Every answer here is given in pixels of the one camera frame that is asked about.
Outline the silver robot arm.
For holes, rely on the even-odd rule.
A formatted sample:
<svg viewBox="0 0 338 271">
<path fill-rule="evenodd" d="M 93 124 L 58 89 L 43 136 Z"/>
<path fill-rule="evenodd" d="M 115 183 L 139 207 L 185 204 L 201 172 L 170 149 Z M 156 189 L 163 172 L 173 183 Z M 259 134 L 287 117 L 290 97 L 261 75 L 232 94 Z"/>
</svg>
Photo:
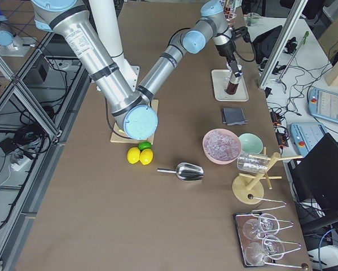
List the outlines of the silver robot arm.
<svg viewBox="0 0 338 271">
<path fill-rule="evenodd" d="M 118 127 L 147 139 L 158 126 L 155 94 L 189 54 L 215 45 L 238 84 L 242 71 L 234 35 L 219 1 L 187 6 L 126 3 L 120 15 L 107 2 L 32 1 L 36 27 L 64 38 L 107 100 Z"/>
</svg>

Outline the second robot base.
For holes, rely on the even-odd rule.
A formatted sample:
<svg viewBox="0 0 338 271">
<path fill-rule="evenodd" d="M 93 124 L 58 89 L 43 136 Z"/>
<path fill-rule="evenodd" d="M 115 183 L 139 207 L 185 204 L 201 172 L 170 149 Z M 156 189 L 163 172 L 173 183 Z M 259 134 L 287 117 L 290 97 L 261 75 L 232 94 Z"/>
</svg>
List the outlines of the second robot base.
<svg viewBox="0 0 338 271">
<path fill-rule="evenodd" d="M 20 37 L 8 19 L 0 15 L 0 56 L 24 57 L 36 40 Z"/>
</svg>

